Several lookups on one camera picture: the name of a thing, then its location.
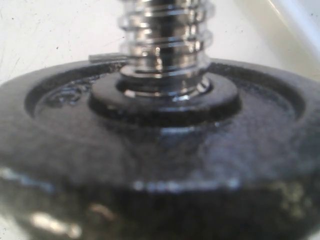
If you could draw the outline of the chrome threaded dumbbell bar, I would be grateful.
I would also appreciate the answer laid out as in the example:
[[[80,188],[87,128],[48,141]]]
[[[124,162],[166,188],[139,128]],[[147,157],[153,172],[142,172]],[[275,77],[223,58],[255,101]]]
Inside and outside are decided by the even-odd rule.
[[[120,89],[130,96],[172,97],[196,91],[209,67],[213,41],[209,0],[125,0],[119,27],[127,65]]]

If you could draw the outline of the black weight plate end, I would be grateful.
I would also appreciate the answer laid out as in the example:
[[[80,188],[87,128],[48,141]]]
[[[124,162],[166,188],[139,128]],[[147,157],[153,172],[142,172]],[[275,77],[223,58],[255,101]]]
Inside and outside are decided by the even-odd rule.
[[[213,60],[175,103],[123,57],[0,87],[0,216],[28,240],[305,240],[320,229],[320,84]]]

